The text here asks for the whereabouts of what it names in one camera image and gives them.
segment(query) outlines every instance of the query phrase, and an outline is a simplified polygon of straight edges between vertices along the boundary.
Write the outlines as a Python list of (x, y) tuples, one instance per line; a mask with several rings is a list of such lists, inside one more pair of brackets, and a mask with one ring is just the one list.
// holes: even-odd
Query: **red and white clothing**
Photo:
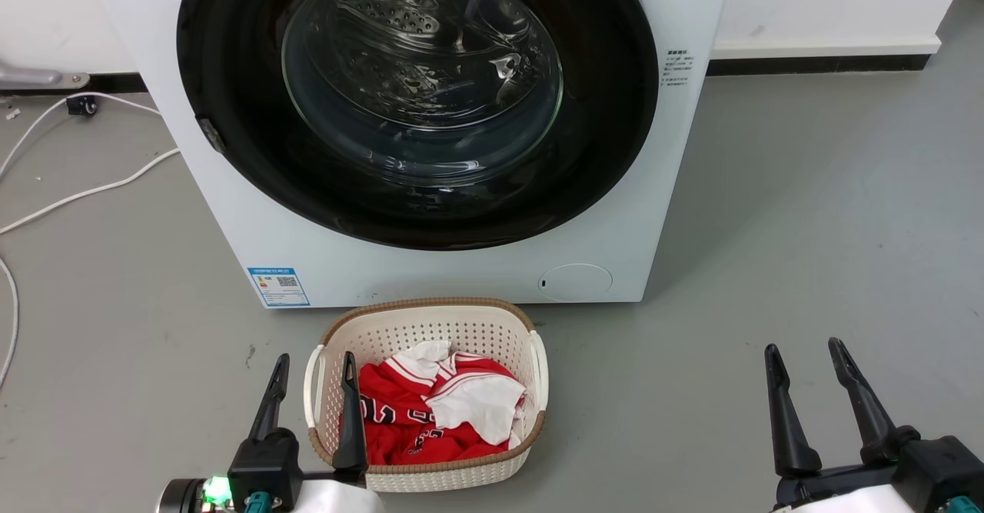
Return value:
[(523, 385), (502, 365), (426, 341), (359, 370), (372, 465), (472, 459), (519, 444), (512, 435)]

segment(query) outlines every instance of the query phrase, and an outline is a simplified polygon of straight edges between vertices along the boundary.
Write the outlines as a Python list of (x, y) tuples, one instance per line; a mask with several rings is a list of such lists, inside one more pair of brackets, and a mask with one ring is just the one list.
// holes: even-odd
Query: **concrete floor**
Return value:
[[(527, 309), (552, 375), (527, 466), (389, 509), (767, 511), (769, 342), (827, 466), (858, 459), (830, 335), (896, 422), (984, 456), (984, 0), (957, 0), (941, 36), (921, 74), (707, 81), (646, 300)], [(49, 102), (15, 103), (0, 153)], [(45, 127), (0, 184), (0, 226), (173, 146), (112, 103)], [(300, 384), (340, 311), (261, 309), (181, 159), (0, 237), (0, 253), (22, 296), (4, 511), (150, 511), (168, 479), (224, 471), (284, 351), (281, 422), (302, 467), (323, 467)], [(3, 345), (10, 308), (0, 288)]]

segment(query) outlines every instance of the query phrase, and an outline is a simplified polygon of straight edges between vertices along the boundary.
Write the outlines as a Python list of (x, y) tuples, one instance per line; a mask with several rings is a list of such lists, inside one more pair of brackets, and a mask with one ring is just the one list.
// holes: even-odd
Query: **teal connector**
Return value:
[(273, 513), (274, 499), (267, 492), (253, 492), (245, 513)]
[(946, 513), (981, 513), (981, 510), (974, 505), (974, 502), (970, 501), (970, 498), (962, 495), (959, 498), (949, 500), (949, 507), (946, 509)]

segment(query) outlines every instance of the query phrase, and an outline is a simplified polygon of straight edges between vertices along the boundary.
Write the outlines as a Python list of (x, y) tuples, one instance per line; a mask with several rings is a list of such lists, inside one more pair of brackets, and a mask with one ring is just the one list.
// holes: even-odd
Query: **beige plastic basket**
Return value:
[(517, 423), (521, 443), (492, 456), (431, 465), (372, 466), (372, 491), (450, 491), (512, 477), (544, 427), (549, 393), (547, 356), (530, 318), (509, 302), (488, 298), (397, 301), (348, 312), (324, 333), (304, 374), (304, 413), (315, 452), (329, 465), (338, 446), (344, 353), (356, 365), (379, 363), (421, 341), (447, 340), (454, 351), (495, 359), (527, 387)]

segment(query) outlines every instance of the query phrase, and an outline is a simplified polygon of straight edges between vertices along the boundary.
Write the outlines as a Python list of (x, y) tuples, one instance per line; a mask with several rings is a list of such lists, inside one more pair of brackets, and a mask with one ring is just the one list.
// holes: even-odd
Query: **white washing machine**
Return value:
[(105, 1), (267, 307), (642, 299), (724, 2)]

